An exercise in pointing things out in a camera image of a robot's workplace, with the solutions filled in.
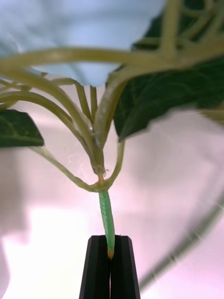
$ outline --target pink background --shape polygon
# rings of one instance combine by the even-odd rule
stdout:
[[[66,91],[77,101],[73,87]],[[60,121],[32,104],[16,108],[33,116],[61,163],[95,182],[88,157]],[[105,159],[109,175],[116,159],[113,128]],[[11,272],[4,299],[78,298],[87,241],[104,233],[97,194],[79,189],[28,149],[2,150],[0,165],[0,233]],[[127,141],[110,196],[116,233],[133,241],[140,281],[215,204],[223,166],[224,130],[193,110],[173,111]],[[223,235],[221,218],[142,299],[224,298]]]

